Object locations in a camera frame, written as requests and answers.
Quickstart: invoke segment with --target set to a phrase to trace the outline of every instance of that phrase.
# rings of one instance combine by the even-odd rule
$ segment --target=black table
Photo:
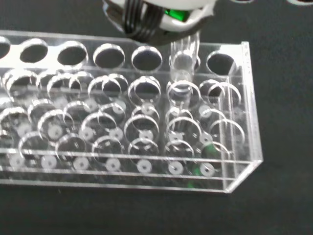
[[[101,7],[100,0],[1,0],[0,29],[122,37]],[[312,234],[312,25],[313,7],[220,0],[202,31],[203,42],[251,47],[265,162],[233,194],[0,186],[0,231]]]

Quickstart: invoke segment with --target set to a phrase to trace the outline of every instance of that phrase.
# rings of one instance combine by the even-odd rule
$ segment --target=green component
[[[201,176],[200,169],[199,169],[199,168],[195,168],[195,169],[193,170],[193,174],[194,174],[195,176]]]
[[[193,185],[193,183],[188,182],[187,187],[188,187],[188,188],[194,188],[194,185]]]
[[[165,13],[179,21],[185,21],[188,17],[188,11],[165,10]]]
[[[216,149],[216,147],[213,145],[213,144],[210,144],[210,145],[208,145],[207,147],[205,147],[205,153],[207,154],[207,155],[209,155],[209,154],[217,154],[218,153],[218,150]]]

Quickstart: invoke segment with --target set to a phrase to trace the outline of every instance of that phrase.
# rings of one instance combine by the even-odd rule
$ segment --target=black cable
[[[144,3],[142,0],[126,0],[123,12],[125,33],[129,38],[146,43],[153,37],[158,29],[164,8],[145,3],[145,14],[141,17]]]

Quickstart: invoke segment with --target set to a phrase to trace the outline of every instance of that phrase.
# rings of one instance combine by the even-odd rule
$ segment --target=clear plastic frame
[[[263,161],[249,44],[200,44],[192,80],[171,56],[0,31],[0,183],[232,192]]]

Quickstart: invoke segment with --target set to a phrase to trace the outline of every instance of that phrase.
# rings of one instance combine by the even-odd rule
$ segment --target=test tube
[[[190,83],[193,81],[199,44],[199,32],[171,43],[170,96],[179,100],[180,109],[188,109],[190,106],[193,91]]]
[[[170,64],[172,83],[181,80],[192,82],[199,45],[199,32],[171,43]]]

